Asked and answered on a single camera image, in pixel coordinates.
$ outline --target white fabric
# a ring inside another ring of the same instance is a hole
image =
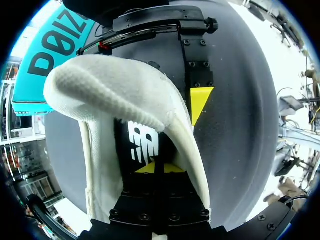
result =
[[[83,55],[55,68],[44,86],[47,103],[79,122],[86,165],[88,214],[108,223],[122,188],[114,118],[165,132],[178,150],[174,163],[186,170],[204,207],[209,187],[189,114],[179,91],[143,62]]]

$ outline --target yellow triangle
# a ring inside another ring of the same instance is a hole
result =
[[[190,88],[191,121],[195,126],[214,87]]]
[[[149,174],[154,174],[155,173],[155,162],[149,163],[147,166],[144,166],[143,168],[140,168],[136,173],[138,174],[143,174],[143,173],[149,173]],[[181,168],[177,167],[176,165],[170,164],[170,163],[165,163],[164,164],[164,173],[169,174],[169,173],[184,173]]]
[[[138,171],[136,171],[136,173],[138,173],[138,174],[143,174],[143,173],[154,174],[155,173],[155,166],[156,166],[156,163],[153,161],[153,162],[149,163],[147,166],[140,168]]]

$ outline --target new balance logo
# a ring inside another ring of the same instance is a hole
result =
[[[159,135],[158,133],[147,126],[143,126],[133,121],[128,122],[129,140],[137,147],[131,149],[132,160],[137,160],[145,164],[149,164],[149,158],[159,155]]]

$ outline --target bolt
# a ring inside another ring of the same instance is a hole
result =
[[[149,221],[149,220],[150,220],[150,217],[149,217],[148,214],[143,213],[143,214],[140,214],[139,219],[140,219],[141,221]]]
[[[180,220],[180,216],[178,214],[176,214],[176,213],[173,213],[169,217],[169,220],[174,221],[174,222],[179,221]]]
[[[270,231],[274,231],[276,229],[276,226],[274,223],[271,222],[266,226],[266,228]]]
[[[260,214],[257,218],[259,221],[263,222],[264,220],[266,220],[267,217],[264,214]]]
[[[194,61],[189,62],[189,66],[194,68],[196,66],[196,63]]]
[[[189,46],[190,45],[190,41],[189,40],[183,40],[183,44],[186,45],[186,46]]]
[[[116,210],[116,209],[111,209],[110,210],[110,216],[118,216],[118,215],[119,215],[118,210]]]
[[[203,210],[201,211],[201,216],[202,216],[202,217],[209,217],[209,215],[210,215],[210,212],[209,212],[208,209],[203,209]]]

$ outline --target red clip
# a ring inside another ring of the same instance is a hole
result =
[[[99,42],[99,47],[105,50],[110,50],[111,48],[108,45],[103,45],[102,41]]]

